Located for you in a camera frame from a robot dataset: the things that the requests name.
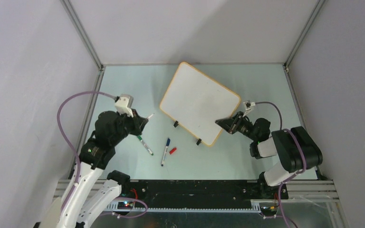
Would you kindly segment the orange framed whiteboard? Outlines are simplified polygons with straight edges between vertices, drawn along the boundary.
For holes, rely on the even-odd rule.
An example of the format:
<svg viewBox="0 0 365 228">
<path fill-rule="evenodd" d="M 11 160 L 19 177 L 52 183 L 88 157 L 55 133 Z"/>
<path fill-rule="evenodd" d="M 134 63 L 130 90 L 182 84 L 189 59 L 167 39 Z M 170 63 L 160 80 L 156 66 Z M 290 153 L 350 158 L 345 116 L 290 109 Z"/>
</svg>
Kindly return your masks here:
<svg viewBox="0 0 365 228">
<path fill-rule="evenodd" d="M 237 93 L 181 62 L 159 108 L 201 143 L 212 147 L 222 132 L 216 120 L 232 116 L 240 104 Z"/>
</svg>

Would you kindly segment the right control board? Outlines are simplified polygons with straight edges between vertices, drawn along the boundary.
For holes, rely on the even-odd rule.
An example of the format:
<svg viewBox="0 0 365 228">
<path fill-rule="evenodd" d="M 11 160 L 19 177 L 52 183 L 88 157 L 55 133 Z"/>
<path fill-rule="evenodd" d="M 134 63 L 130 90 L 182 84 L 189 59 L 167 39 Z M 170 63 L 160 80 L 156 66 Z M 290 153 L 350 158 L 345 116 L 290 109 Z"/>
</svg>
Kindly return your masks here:
<svg viewBox="0 0 365 228">
<path fill-rule="evenodd" d="M 276 214 L 278 210 L 279 210 L 279 205 L 277 205 L 277 206 L 269 206 L 269 207 L 267 207 L 267 206 L 260 207 L 260 211 L 263 214 L 265 214 L 265 213 L 267 213 L 267 214 L 268 213 Z"/>
</svg>

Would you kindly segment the left control board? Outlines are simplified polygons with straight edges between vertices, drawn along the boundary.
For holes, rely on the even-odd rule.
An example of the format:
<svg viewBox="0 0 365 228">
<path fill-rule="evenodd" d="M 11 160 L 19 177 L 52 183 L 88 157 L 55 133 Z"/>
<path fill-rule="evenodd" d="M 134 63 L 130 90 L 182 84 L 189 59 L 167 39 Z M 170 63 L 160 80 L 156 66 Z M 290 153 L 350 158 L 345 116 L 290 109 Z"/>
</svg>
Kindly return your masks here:
<svg viewBox="0 0 365 228">
<path fill-rule="evenodd" d="M 117 210 L 132 210 L 134 208 L 133 201 L 120 201 L 117 204 Z"/>
</svg>

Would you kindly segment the control board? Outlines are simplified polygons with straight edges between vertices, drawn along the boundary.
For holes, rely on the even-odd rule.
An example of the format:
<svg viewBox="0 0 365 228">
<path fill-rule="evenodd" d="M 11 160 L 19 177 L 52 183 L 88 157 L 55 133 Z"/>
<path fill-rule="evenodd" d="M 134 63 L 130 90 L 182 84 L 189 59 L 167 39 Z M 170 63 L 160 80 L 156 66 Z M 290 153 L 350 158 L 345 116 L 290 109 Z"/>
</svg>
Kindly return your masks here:
<svg viewBox="0 0 365 228">
<path fill-rule="evenodd" d="M 265 213 L 267 213 L 267 214 L 268 213 L 276 214 L 278 210 L 279 210 L 279 205 L 277 205 L 277 206 L 269 206 L 269 207 L 267 207 L 267 206 L 260 207 L 260 211 L 263 214 L 265 214 Z"/>
<path fill-rule="evenodd" d="M 134 208 L 133 201 L 120 201 L 117 204 L 117 210 L 132 210 Z"/>
</svg>

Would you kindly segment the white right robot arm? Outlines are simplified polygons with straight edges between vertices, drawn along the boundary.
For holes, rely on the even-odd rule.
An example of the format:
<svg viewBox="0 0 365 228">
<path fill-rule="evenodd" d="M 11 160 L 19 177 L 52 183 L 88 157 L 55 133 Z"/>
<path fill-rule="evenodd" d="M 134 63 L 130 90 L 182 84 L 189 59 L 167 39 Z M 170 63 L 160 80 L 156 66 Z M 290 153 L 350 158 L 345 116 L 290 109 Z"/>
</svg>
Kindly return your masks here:
<svg viewBox="0 0 365 228">
<path fill-rule="evenodd" d="M 257 191 L 262 198 L 271 198 L 277 191 L 276 186 L 319 166 L 323 161 L 321 150 L 302 126 L 272 132 L 270 121 L 258 118 L 252 123 L 243 112 L 215 123 L 229 134 L 241 133 L 251 139 L 252 157 L 278 157 L 278 162 L 259 176 Z"/>
</svg>

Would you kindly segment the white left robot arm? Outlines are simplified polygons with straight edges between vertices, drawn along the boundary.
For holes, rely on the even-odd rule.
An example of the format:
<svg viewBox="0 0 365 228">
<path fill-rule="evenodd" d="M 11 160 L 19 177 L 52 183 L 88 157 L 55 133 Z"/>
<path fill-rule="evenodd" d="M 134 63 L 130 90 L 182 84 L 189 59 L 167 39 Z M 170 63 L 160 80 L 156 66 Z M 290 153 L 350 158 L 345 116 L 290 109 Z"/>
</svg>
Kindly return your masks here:
<svg viewBox="0 0 365 228">
<path fill-rule="evenodd" d="M 130 176 L 112 171 L 99 192 L 88 197 L 115 155 L 115 146 L 130 134 L 140 135 L 149 121 L 136 110 L 132 114 L 105 111 L 98 116 L 95 130 L 81 148 L 80 162 L 64 195 L 54 200 L 43 220 L 34 225 L 36 228 L 88 228 L 113 200 L 129 196 Z"/>
</svg>

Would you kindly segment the green whiteboard marker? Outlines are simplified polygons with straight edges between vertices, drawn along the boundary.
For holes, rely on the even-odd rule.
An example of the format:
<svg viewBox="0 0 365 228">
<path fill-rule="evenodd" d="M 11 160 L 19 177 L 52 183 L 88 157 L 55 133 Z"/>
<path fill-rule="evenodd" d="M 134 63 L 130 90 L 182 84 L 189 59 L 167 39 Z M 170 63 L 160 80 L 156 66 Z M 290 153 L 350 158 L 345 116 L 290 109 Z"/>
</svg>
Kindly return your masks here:
<svg viewBox="0 0 365 228">
<path fill-rule="evenodd" d="M 141 142 L 141 144 L 144 146 L 144 148 L 149 152 L 149 154 L 151 155 L 151 156 L 154 156 L 154 153 L 152 152 L 152 150 L 149 148 L 149 146 L 146 144 L 146 142 L 143 140 L 143 138 L 140 136 L 140 135 L 138 135 L 137 136 L 137 138 L 138 138 L 138 140 Z"/>
</svg>

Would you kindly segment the blue whiteboard marker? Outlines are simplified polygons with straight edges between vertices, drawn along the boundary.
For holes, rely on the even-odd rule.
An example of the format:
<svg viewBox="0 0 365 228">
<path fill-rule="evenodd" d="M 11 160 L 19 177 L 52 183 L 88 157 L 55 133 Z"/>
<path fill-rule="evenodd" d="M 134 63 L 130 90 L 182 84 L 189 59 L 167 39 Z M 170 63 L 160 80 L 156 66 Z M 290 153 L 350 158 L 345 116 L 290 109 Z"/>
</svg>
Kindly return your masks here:
<svg viewBox="0 0 365 228">
<path fill-rule="evenodd" d="M 163 152 L 162 161 L 161 161 L 161 166 L 162 166 L 162 167 L 164 166 L 165 157 L 166 157 L 167 150 L 168 150 L 168 147 L 169 147 L 169 145 L 170 145 L 170 142 L 171 142 L 171 139 L 170 139 L 170 138 L 167 138 L 167 140 L 166 140 L 166 144 L 165 144 L 165 149 L 164 149 L 164 152 Z"/>
</svg>

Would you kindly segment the red marker cap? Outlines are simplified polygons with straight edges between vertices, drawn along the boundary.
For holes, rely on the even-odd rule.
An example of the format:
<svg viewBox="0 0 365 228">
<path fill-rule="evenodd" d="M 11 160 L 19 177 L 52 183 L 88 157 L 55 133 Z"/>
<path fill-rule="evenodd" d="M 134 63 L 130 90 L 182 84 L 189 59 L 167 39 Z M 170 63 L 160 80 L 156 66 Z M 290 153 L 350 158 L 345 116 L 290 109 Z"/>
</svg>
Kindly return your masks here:
<svg viewBox="0 0 365 228">
<path fill-rule="evenodd" d="M 169 151 L 169 154 L 170 154 L 170 155 L 171 155 L 171 154 L 173 154 L 176 150 L 177 150 L 177 148 L 176 148 L 176 147 L 172 148 L 172 149 Z"/>
</svg>

